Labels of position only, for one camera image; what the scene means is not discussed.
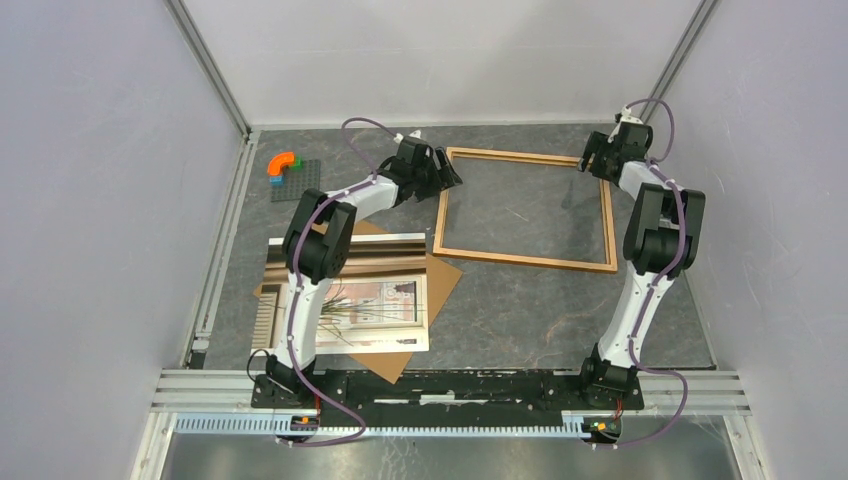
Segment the clear acrylic sheet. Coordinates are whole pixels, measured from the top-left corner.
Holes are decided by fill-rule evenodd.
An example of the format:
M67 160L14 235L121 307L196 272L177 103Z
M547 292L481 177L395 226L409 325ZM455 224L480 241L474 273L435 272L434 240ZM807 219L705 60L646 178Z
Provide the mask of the clear acrylic sheet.
M460 158L444 246L603 262L599 180L576 168Z

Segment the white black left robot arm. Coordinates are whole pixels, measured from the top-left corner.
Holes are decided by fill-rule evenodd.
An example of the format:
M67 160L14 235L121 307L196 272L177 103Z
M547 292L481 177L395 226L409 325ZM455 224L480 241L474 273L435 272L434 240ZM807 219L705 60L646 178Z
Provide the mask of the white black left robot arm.
M266 375L288 406L302 407L313 397L308 372L316 357L321 308L346 263L355 224L410 198L422 201L461 183L445 148L408 135L366 179L335 191L304 192L282 245L289 270L285 333L266 362Z

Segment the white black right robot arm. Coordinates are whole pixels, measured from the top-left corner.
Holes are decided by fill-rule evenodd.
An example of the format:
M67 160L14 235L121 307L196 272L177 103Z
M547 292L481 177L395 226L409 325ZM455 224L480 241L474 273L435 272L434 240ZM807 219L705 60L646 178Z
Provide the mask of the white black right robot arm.
M680 186L648 160L652 141L650 126L620 118L612 133L590 135L578 164L579 170L615 184L634 200L622 244L625 285L577 382L580 400L591 408L634 393L644 338L656 310L698 252L706 195Z

